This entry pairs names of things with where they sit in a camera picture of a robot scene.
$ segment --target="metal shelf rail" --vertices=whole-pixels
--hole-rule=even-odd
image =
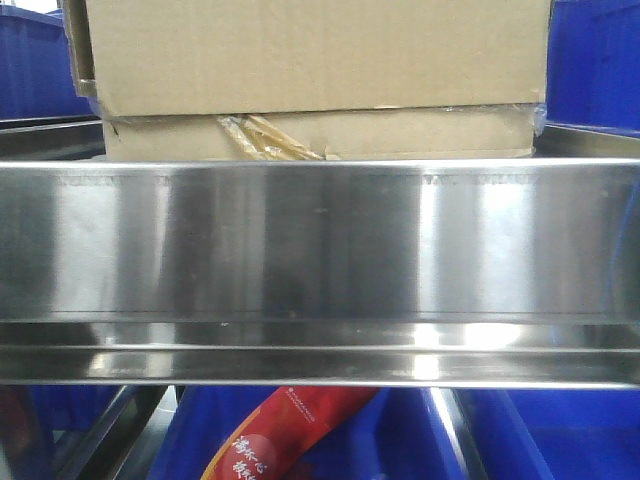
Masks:
[[[0,161],[82,160],[104,154],[102,122],[92,117],[0,121]]]
[[[10,140],[25,128],[53,150]],[[517,160],[24,161],[97,154],[98,129],[0,132],[0,383],[640,384],[637,140],[550,128]],[[0,390],[32,440],[0,429],[10,479],[51,464],[25,398]]]

